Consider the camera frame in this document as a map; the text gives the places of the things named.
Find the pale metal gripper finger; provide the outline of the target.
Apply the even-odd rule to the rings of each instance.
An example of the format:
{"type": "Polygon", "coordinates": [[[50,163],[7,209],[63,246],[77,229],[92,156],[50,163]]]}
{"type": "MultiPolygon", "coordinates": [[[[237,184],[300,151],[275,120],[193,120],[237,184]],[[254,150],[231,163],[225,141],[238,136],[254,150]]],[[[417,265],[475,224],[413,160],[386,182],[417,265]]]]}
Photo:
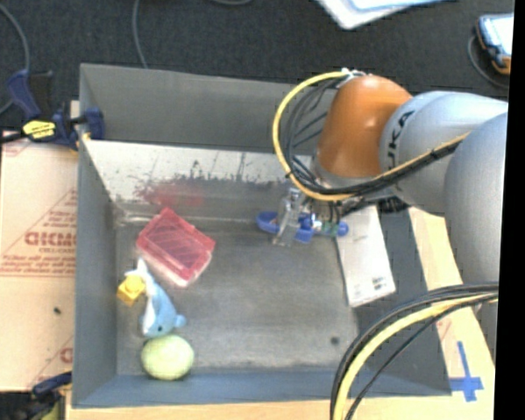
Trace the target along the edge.
{"type": "Polygon", "coordinates": [[[273,236],[273,243],[278,246],[288,244],[289,218],[292,211],[292,204],[289,199],[282,199],[279,210],[275,218],[277,232],[273,236]]]}
{"type": "Polygon", "coordinates": [[[296,233],[300,227],[299,214],[302,209],[304,194],[296,187],[290,189],[290,210],[287,219],[287,245],[294,243],[296,233]]]}

